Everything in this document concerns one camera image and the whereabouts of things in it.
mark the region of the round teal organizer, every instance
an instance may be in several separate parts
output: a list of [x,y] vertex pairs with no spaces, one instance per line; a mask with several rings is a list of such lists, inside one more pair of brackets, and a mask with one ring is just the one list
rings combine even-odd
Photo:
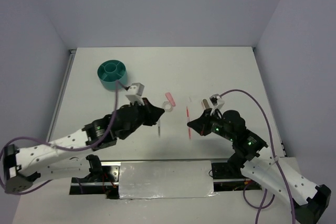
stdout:
[[108,90],[116,90],[115,82],[127,85],[127,72],[124,63],[118,60],[108,60],[99,66],[97,71],[101,84]]

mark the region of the green container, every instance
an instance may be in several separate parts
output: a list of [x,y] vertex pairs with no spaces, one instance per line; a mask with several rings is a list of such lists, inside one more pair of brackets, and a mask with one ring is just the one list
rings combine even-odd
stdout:
[[108,90],[116,90],[115,82],[127,85],[127,72],[124,63],[118,60],[108,60],[99,66],[97,71],[101,84]]

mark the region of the gray wall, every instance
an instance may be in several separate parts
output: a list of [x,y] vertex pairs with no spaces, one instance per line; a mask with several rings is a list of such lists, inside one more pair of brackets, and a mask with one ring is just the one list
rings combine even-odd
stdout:
[[[301,171],[336,191],[336,0],[281,0],[256,57],[281,137]],[[320,224],[334,223],[335,193]]]
[[41,0],[70,48],[256,45],[279,0]]
[[[36,0],[0,0],[0,146],[46,136],[67,60]],[[12,223],[18,200],[0,190],[0,223]]]

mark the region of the robotic arm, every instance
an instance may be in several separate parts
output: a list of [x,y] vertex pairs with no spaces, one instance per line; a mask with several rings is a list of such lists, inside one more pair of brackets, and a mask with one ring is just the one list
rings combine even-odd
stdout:
[[245,120],[237,111],[229,110],[221,114],[216,110],[223,105],[219,99],[218,95],[210,97],[215,107],[205,109],[201,117],[187,125],[201,136],[215,133],[231,141],[235,153],[228,163],[232,170],[251,178],[290,205],[283,176],[276,165],[278,162],[292,193],[296,220],[301,224],[317,223],[328,207],[331,190],[326,185],[318,186],[307,180],[281,158],[273,157],[267,143],[246,128]]
[[[94,176],[101,172],[99,158],[88,155],[97,150],[116,145],[117,139],[125,139],[141,125],[153,126],[164,113],[164,109],[153,106],[147,98],[141,98],[144,86],[134,83],[128,87],[126,97],[130,104],[116,110],[116,117],[109,134],[93,148],[83,151],[63,151],[53,145],[70,149],[94,144],[104,135],[112,114],[85,125],[82,129],[49,142],[50,146],[37,145],[17,148],[14,144],[4,150],[4,175],[7,193],[19,193],[35,183],[65,177],[84,177],[88,171]],[[79,156],[88,155],[86,159]]]

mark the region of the pink eraser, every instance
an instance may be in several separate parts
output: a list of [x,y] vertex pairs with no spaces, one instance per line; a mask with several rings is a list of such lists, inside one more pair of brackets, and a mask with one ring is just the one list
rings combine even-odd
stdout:
[[172,97],[172,94],[170,94],[170,93],[168,92],[168,93],[166,93],[165,95],[166,95],[168,101],[170,102],[170,104],[171,104],[173,107],[175,107],[176,104],[175,104],[175,101],[174,101],[174,99],[173,99],[173,97]]

